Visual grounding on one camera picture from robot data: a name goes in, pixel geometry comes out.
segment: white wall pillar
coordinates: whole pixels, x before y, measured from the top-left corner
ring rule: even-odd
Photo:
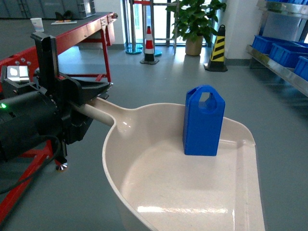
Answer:
[[[119,15],[114,22],[115,44],[124,44],[124,18],[122,0],[94,0],[96,12],[115,12]]]
[[[250,59],[246,46],[252,44],[258,32],[262,11],[258,0],[227,0],[227,9],[220,24],[226,26],[225,57]]]

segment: robotic arm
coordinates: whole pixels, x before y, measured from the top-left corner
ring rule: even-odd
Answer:
[[[41,32],[35,40],[39,70],[33,82],[24,82],[22,66],[3,66],[1,84],[5,99],[0,101],[0,161],[13,159],[56,136],[66,162],[66,144],[83,139],[92,119],[72,110],[110,89],[111,83],[76,80],[59,72],[56,39]]]

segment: potted plant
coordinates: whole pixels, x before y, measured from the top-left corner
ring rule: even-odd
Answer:
[[[226,4],[219,0],[180,0],[178,18],[175,18],[175,30],[178,30],[177,37],[182,37],[186,41],[186,54],[200,55],[203,38],[207,43],[211,42],[211,35],[217,35],[213,28],[213,21],[218,22],[216,11],[225,10]],[[176,12],[175,5],[167,6],[169,12]]]

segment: gray storage box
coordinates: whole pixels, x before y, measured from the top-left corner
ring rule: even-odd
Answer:
[[[95,14],[94,0],[22,0],[28,18],[55,19],[55,12],[73,12],[73,19]]]
[[[2,0],[0,2],[1,18],[27,18],[20,0]]]

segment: green leaves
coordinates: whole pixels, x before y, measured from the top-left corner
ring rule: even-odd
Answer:
[[[218,22],[216,11],[225,10],[226,6],[219,0],[211,0],[208,5],[205,5],[205,0],[180,0],[179,16],[174,23],[178,26],[178,37],[182,37],[184,41],[187,38],[196,41],[198,36],[203,36],[206,42],[210,43],[211,35],[217,34],[212,20]],[[175,13],[176,6],[167,6],[166,10]]]

